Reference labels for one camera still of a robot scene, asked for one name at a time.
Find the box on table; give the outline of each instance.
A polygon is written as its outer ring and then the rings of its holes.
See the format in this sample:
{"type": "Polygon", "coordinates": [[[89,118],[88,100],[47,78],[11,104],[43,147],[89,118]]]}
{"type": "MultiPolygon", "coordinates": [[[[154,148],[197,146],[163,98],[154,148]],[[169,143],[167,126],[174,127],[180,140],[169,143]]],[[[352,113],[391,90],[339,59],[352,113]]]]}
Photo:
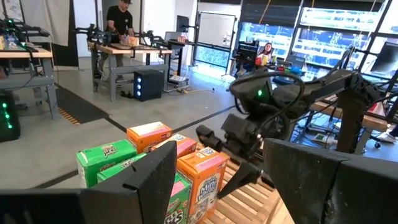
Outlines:
{"type": "Polygon", "coordinates": [[[141,159],[145,155],[146,155],[145,153],[136,155],[136,156],[134,156],[131,159],[123,161],[123,162],[121,162],[119,164],[116,164],[115,166],[110,167],[109,169],[106,169],[104,171],[101,171],[101,172],[97,173],[98,183],[100,183],[100,182],[102,182],[102,181],[104,181],[104,180],[116,175],[117,173],[121,172],[125,168],[131,166],[131,164],[133,162],[136,162],[137,160],[141,159]]]}
{"type": "Polygon", "coordinates": [[[187,223],[190,190],[191,185],[180,174],[176,174],[170,203],[167,207],[166,218],[164,220],[165,224],[187,223]]]}
{"type": "Polygon", "coordinates": [[[192,185],[187,223],[198,223],[214,212],[228,159],[209,147],[177,159],[177,172],[192,185]]]}
{"type": "Polygon", "coordinates": [[[136,148],[128,140],[77,152],[76,158],[81,187],[86,188],[96,185],[97,173],[136,155],[136,148]]]}
{"type": "Polygon", "coordinates": [[[193,153],[197,149],[197,142],[195,140],[182,136],[181,134],[175,134],[170,138],[168,138],[167,140],[152,147],[150,150],[151,151],[156,150],[160,146],[163,146],[168,141],[177,142],[177,158],[193,153]]]}
{"type": "Polygon", "coordinates": [[[168,139],[171,135],[171,128],[161,122],[127,129],[127,139],[136,147],[138,154],[148,153],[152,146],[168,139]]]}

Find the concrete floor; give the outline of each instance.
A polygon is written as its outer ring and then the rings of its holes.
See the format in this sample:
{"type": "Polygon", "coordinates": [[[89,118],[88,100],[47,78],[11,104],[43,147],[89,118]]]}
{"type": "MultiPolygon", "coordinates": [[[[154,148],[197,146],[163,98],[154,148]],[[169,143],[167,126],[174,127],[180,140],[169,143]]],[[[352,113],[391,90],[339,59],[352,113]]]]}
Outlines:
{"type": "MultiPolygon", "coordinates": [[[[179,128],[210,114],[233,106],[233,97],[225,91],[227,83],[212,80],[199,74],[191,76],[194,90],[204,90],[187,95],[163,94],[161,99],[138,102],[118,97],[110,102],[108,94],[100,90],[93,93],[91,68],[88,58],[81,58],[81,71],[59,72],[57,82],[102,110],[124,127],[161,121],[172,129],[179,128]]],[[[64,118],[50,119],[47,105],[29,105],[30,109],[21,116],[22,134],[16,141],[0,143],[0,189],[26,189],[59,177],[76,169],[75,153],[82,149],[99,146],[125,138],[125,133],[104,119],[72,125],[64,118]]],[[[238,112],[233,108],[201,124],[223,136],[220,127],[229,113],[238,112]]],[[[196,138],[198,124],[180,132],[196,138]]],[[[398,161],[397,150],[389,145],[380,149],[368,142],[365,156],[398,161]]],[[[79,179],[74,176],[51,188],[74,188],[79,179]]]]}

